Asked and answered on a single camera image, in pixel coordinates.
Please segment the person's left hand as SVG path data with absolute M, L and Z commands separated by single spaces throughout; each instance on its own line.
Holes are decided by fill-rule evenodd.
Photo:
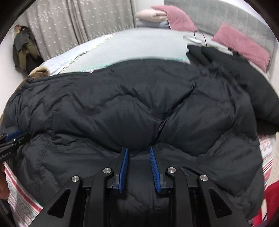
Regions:
M 3 163 L 0 165 L 0 198 L 7 200 L 9 197 L 9 187 L 6 180 L 5 166 Z

